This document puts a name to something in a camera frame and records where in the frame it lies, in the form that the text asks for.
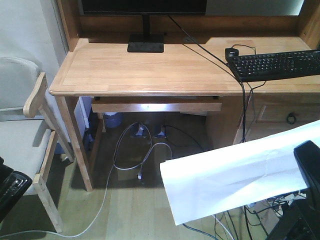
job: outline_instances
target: desk top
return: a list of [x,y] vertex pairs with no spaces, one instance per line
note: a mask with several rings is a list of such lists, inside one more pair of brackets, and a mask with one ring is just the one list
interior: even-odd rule
[[[225,61],[225,48],[234,44],[256,47],[258,54],[309,49],[294,36],[212,37],[203,46]],[[253,54],[248,47],[237,48],[241,55]],[[226,66],[195,44],[165,44],[164,53],[128,53],[127,44],[89,43],[82,38],[67,54],[49,92],[54,96],[225,96],[241,95],[242,89]],[[255,93],[320,93],[320,76],[268,81]]]

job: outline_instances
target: monitor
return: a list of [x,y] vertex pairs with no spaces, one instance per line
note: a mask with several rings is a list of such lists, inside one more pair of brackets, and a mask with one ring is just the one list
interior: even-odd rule
[[207,0],[78,0],[84,16],[141,15],[143,33],[129,37],[128,52],[162,53],[164,35],[150,33],[150,15],[205,15]]

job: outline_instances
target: chair armrest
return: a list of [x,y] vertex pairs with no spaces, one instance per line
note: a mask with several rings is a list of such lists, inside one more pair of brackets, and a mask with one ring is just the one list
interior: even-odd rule
[[27,118],[34,118],[37,114],[38,109],[41,107],[44,99],[46,90],[48,87],[46,74],[41,72],[38,76],[34,88],[25,101],[23,106],[23,115]]

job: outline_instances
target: wooden chair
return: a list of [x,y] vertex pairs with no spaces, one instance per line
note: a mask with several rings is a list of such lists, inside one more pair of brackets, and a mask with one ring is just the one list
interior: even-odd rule
[[39,196],[55,230],[60,233],[62,219],[46,181],[57,140],[71,162],[74,153],[46,101],[46,75],[31,61],[9,57],[0,57],[0,72],[0,114],[23,109],[27,118],[34,118],[38,112],[44,118],[1,121],[0,156],[7,166],[33,179],[25,195]]

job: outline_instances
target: monitor stand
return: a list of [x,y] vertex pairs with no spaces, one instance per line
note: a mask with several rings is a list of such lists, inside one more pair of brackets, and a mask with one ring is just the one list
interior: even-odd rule
[[150,16],[142,15],[143,33],[130,35],[127,51],[129,53],[163,53],[164,35],[150,34]]

